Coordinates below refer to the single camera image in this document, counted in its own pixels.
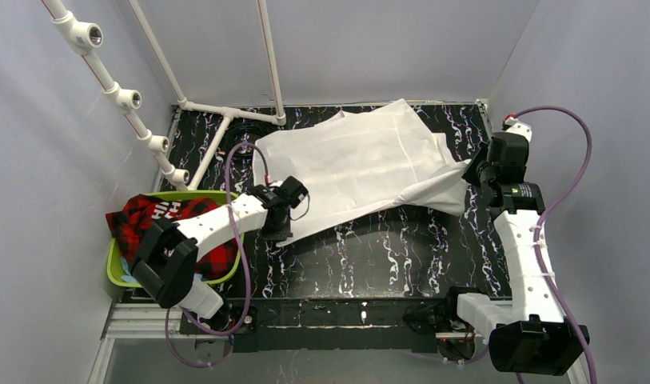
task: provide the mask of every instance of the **gray floor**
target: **gray floor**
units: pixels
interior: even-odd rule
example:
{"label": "gray floor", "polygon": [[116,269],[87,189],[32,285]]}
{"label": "gray floor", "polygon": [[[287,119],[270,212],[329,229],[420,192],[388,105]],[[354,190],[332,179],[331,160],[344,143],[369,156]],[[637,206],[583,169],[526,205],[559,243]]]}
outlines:
{"label": "gray floor", "polygon": [[[193,342],[177,340],[180,353],[195,360]],[[221,356],[221,343],[209,350]],[[526,374],[526,384],[567,384],[566,377]],[[106,382],[176,383],[445,383],[516,384],[514,374],[496,372],[488,357],[463,369],[418,358],[402,350],[282,350],[234,354],[213,370],[183,366],[164,340],[118,340]]]}

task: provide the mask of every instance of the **green basket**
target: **green basket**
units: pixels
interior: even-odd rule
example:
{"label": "green basket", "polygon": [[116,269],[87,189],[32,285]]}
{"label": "green basket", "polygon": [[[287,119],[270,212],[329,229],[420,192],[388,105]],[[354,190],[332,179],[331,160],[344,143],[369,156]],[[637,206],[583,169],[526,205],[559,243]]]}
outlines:
{"label": "green basket", "polygon": [[[166,200],[167,202],[172,202],[175,200],[191,200],[194,198],[212,198],[219,205],[226,204],[225,200],[225,191],[222,190],[175,190],[171,192],[156,192],[154,194],[146,194],[147,196],[155,196]],[[231,193],[233,199],[237,197],[237,194]],[[240,236],[241,241],[245,240],[245,235]],[[118,248],[118,242],[113,239],[110,242],[110,248],[108,248],[108,278],[116,286],[125,286],[129,288],[141,288],[141,284],[133,282],[124,282],[122,276],[125,275],[125,271],[122,269],[122,260],[120,259],[120,249]],[[235,258],[235,264],[230,272],[217,280],[210,280],[206,282],[209,285],[221,284],[222,282],[228,281],[233,277],[237,266],[240,265],[240,251],[237,252],[237,257]]]}

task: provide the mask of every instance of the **folded cloth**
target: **folded cloth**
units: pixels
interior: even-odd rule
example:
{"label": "folded cloth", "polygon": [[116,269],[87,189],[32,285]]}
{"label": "folded cloth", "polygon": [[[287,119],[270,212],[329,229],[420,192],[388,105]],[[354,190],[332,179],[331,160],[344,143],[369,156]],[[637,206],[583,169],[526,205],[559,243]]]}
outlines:
{"label": "folded cloth", "polygon": [[[118,242],[120,255],[126,260],[127,265],[131,265],[138,246],[154,219],[194,218],[217,207],[217,203],[211,198],[167,202],[161,198],[139,194],[131,198],[121,211],[106,214],[106,220],[110,233]],[[237,243],[231,240],[201,258],[195,265],[195,272],[201,274],[203,278],[217,280],[233,269],[236,257]]]}
{"label": "folded cloth", "polygon": [[[416,112],[398,100],[363,114],[337,114],[303,130],[257,140],[270,177],[294,176],[310,194],[292,211],[293,236],[285,246],[321,230],[402,204],[462,214],[467,162],[455,162],[443,134],[432,134]],[[254,153],[254,183],[265,173]]]}

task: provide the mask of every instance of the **black marble table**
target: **black marble table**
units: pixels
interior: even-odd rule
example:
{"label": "black marble table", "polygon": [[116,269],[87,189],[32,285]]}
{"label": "black marble table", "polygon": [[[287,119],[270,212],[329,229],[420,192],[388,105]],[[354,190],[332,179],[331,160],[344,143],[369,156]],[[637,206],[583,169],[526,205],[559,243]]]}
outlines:
{"label": "black marble table", "polygon": [[[287,124],[281,129],[310,127],[341,109],[360,113],[374,108],[288,107]],[[471,158],[487,139],[476,105],[413,108],[432,132],[446,134],[457,161]],[[272,108],[248,110],[274,114]],[[169,160],[194,173],[220,122],[217,114],[183,111]],[[225,188],[224,161],[217,153],[199,189]],[[251,160],[235,160],[233,176],[233,189],[244,192],[253,182]],[[172,189],[163,182],[162,190]],[[256,232],[248,233],[244,244],[254,301],[282,299],[301,306],[314,300],[316,308],[326,306],[327,300],[339,304],[349,300],[357,305],[366,299],[415,302],[443,298],[450,286],[475,286],[491,296],[510,296],[499,238],[473,187],[467,191],[465,206],[458,217],[419,206],[400,206],[342,223],[283,248],[264,241]],[[241,269],[219,290],[232,301],[244,298]],[[297,316],[287,322],[300,325]]]}

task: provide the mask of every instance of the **white cloth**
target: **white cloth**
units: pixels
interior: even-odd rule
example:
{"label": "white cloth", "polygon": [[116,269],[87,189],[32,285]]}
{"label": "white cloth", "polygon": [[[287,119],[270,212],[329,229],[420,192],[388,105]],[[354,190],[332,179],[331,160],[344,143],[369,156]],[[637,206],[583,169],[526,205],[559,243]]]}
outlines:
{"label": "white cloth", "polygon": [[[444,134],[432,134],[401,99],[363,114],[339,113],[303,130],[257,140],[271,180],[294,176],[310,194],[285,246],[321,230],[402,204],[462,214],[467,162],[455,162]],[[254,183],[264,169],[253,156]],[[292,217],[306,210],[303,201]]]}

